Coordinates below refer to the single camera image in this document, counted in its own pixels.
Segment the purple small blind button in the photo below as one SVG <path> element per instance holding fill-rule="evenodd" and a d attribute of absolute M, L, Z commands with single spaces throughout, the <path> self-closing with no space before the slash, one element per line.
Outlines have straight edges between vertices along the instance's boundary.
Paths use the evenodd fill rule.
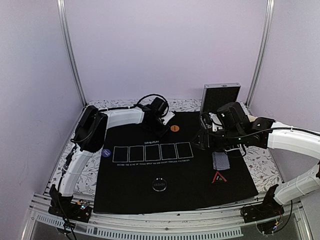
<path fill-rule="evenodd" d="M 105 149 L 103 149 L 103 150 L 101 151 L 101 155 L 102 155 L 104 158 L 108 158 L 108 157 L 110 157 L 110 156 L 112 155 L 112 152 L 111 152 L 109 149 L 105 148 Z"/>

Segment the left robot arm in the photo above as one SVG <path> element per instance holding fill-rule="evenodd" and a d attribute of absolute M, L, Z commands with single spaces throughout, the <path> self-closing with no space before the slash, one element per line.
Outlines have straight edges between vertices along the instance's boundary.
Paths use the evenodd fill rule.
<path fill-rule="evenodd" d="M 60 180 L 50 188 L 51 206 L 63 217 L 70 217 L 74 213 L 74 204 L 71 201 L 77 180 L 88 160 L 102 149 L 109 129 L 144 124 L 157 136 L 162 137 L 168 131 L 168 122 L 174 115 L 168 101 L 159 94 L 146 105 L 138 101 L 132 106 L 105 109 L 88 106 L 78 122 L 74 137 L 70 140 L 73 147 L 65 158 Z"/>

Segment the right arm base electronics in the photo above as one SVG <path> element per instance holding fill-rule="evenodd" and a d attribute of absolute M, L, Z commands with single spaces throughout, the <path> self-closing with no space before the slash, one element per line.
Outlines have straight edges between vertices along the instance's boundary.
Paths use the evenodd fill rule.
<path fill-rule="evenodd" d="M 256 225 L 257 230 L 263 235 L 272 235 L 278 230 L 284 213 L 283 206 L 277 203 L 247 204 L 240 209 L 240 215 L 245 223 L 273 218 Z"/>

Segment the orange big blind button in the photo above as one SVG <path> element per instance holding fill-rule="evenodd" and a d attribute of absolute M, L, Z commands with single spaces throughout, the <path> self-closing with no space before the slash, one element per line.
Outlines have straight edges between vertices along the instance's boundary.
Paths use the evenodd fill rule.
<path fill-rule="evenodd" d="M 170 130 L 171 130 L 172 132 L 178 132 L 178 131 L 180 130 L 180 127 L 179 127 L 178 125 L 172 125 L 172 126 L 170 127 Z"/>

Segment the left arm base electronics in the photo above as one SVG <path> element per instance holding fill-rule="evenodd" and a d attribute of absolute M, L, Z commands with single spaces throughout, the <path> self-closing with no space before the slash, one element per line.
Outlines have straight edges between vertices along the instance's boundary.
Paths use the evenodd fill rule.
<path fill-rule="evenodd" d="M 72 203 L 72 196 L 62 197 L 61 194 L 57 192 L 50 193 L 49 195 L 51 197 L 48 210 L 50 214 L 78 222 L 89 222 L 93 210 L 90 207 L 89 201 L 81 199 Z"/>

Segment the blue playing card deck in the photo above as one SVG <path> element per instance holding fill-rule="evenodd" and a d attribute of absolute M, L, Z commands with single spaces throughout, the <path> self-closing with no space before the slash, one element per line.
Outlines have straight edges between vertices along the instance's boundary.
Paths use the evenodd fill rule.
<path fill-rule="evenodd" d="M 230 162 L 228 155 L 224 152 L 212 153 L 212 165 L 213 169 L 217 171 L 224 171 L 230 169 Z"/>

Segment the clear dealer button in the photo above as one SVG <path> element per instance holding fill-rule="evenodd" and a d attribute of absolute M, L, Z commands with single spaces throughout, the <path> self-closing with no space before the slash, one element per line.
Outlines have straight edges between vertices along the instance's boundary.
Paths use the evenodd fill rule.
<path fill-rule="evenodd" d="M 156 192 L 163 192 L 167 188 L 167 181 L 162 177 L 157 177 L 152 181 L 152 189 Z"/>

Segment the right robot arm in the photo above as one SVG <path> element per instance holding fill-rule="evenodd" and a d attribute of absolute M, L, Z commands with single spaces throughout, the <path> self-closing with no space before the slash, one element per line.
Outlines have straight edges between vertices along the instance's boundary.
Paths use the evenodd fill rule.
<path fill-rule="evenodd" d="M 296 128 L 271 118 L 247 115 L 239 102 L 230 102 L 216 111 L 219 123 L 211 117 L 199 117 L 200 130 L 191 144 L 201 150 L 227 153 L 238 147 L 282 149 L 318 159 L 320 134 Z M 296 178 L 271 186 L 261 204 L 243 207 L 246 222 L 276 216 L 282 206 L 320 187 L 320 165 L 314 165 Z"/>

